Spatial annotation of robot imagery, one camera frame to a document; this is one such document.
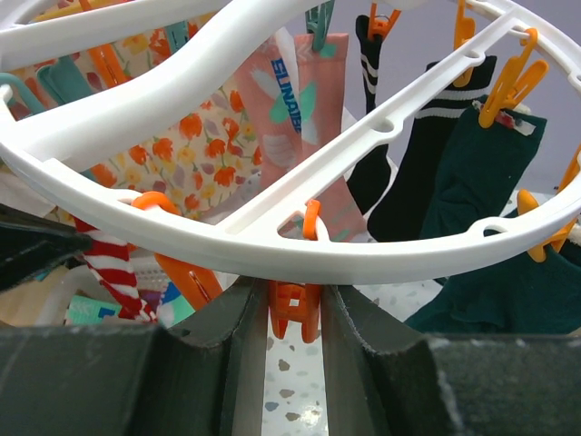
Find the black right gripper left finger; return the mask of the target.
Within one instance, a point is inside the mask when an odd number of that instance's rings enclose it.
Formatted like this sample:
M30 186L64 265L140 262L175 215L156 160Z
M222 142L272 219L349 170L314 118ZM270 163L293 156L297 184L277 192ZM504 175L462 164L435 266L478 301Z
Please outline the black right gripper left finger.
M171 330L117 324L1 331L4 435L258 435L263 281L240 278Z

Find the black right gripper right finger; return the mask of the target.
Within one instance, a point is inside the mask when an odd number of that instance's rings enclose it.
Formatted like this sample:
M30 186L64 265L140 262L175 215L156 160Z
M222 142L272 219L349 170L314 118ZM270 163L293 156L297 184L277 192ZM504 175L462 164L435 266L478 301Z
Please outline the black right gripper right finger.
M414 331L351 286L324 288L332 435L577 435L580 341Z

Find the orange clothespin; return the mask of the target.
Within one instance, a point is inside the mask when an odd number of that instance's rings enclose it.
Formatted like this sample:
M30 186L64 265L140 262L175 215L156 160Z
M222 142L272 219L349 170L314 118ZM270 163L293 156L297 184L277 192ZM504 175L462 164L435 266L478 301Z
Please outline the orange clothespin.
M132 201L132 206L141 210L160 207L167 213L181 215L175 204L164 193L156 191L143 193ZM223 292L223 288L213 271L173 259L164 254L154 253L153 255L156 262L194 310L200 310Z
M268 291L274 336L282 340L289 322L297 322L301 327L302 340L305 343L314 342L319 328L322 286L269 281Z

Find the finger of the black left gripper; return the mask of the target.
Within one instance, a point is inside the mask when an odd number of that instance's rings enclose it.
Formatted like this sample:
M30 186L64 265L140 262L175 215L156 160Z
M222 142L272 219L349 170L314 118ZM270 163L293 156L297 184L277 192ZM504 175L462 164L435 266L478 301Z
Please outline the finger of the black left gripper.
M1 206L1 289L8 291L91 249L75 228Z

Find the red white striped sock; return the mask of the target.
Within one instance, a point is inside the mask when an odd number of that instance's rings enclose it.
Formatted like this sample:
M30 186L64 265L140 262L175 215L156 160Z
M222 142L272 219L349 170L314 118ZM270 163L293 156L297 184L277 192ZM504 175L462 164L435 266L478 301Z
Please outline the red white striped sock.
M93 244L84 259L96 280L122 306L119 317L138 322L157 322L152 306L137 290L137 278L130 262L128 244L92 225L74 218L76 230Z

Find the white round sock hanger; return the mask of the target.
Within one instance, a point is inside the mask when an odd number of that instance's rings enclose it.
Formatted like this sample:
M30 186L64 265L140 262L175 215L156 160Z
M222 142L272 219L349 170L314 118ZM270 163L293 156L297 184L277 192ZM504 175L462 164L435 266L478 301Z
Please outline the white round sock hanger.
M1 156L29 186L91 225L143 248L228 273L289 282L413 282L504 261L544 242L580 210L580 184L514 219L489 217L465 233L406 243L333 243L282 238L279 227L505 35L533 27L537 48L580 85L580 47L525 7L476 1L489 23L436 67L217 225L132 207L130 191L83 177L104 158L179 121L206 100L271 34L309 1L134 1L36 22L45 1L1 4L1 66L14 70L196 15L211 20L177 54L113 89L22 121L1 113Z

